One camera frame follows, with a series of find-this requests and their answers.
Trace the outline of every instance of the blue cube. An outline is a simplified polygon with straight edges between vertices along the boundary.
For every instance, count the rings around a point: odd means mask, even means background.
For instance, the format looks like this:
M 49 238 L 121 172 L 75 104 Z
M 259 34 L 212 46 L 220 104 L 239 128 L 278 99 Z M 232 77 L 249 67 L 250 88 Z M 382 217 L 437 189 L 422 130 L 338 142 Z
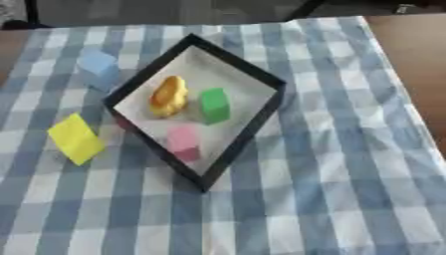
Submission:
M 108 92 L 119 79 L 116 58 L 100 51 L 83 53 L 78 70 L 84 83 L 103 92 Z

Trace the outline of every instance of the yellow cube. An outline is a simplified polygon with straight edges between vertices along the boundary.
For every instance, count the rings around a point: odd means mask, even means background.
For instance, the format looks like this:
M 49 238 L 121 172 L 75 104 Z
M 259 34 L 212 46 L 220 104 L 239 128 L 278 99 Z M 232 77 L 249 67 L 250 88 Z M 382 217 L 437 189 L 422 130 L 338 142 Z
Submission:
M 48 129 L 56 146 L 76 165 L 81 165 L 105 148 L 104 143 L 93 133 L 78 114 Z

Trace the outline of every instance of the foam cube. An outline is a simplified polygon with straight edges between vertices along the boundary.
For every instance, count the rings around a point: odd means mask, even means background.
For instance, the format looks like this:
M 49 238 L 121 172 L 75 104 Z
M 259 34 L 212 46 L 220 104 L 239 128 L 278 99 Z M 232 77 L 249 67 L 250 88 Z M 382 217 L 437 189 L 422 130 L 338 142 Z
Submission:
M 105 148 L 79 114 L 68 118 L 48 129 L 56 146 L 76 165 L 81 165 Z
M 208 125 L 226 121 L 230 117 L 228 98 L 222 88 L 202 92 L 200 106 L 204 120 Z
M 116 58 L 100 52 L 84 52 L 78 60 L 78 70 L 86 85 L 108 92 L 119 79 Z
M 181 125 L 169 130 L 167 148 L 183 161 L 194 161 L 200 157 L 198 137 L 190 125 Z

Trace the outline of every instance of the blue and white checkered tablecloth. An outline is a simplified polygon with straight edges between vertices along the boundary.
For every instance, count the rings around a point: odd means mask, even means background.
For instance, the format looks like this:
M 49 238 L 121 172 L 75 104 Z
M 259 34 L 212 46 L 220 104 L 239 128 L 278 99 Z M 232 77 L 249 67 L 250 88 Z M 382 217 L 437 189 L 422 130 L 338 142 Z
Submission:
M 101 49 L 129 78 L 190 32 L 288 82 L 206 194 L 74 73 Z M 107 143 L 81 167 L 46 134 L 74 112 Z M 0 254 L 446 254 L 444 160 L 360 17 L 37 30 L 0 90 L 0 130 Z

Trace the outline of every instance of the table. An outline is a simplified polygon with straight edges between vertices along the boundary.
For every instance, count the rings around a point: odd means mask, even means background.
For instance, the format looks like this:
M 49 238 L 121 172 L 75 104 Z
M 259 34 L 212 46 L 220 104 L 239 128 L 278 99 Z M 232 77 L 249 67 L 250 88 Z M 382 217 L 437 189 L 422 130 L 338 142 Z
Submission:
M 446 30 L 442 26 L 446 14 L 367 17 L 367 21 L 446 155 L 446 112 L 442 111 L 446 94 Z M 0 32 L 0 84 L 29 34 Z

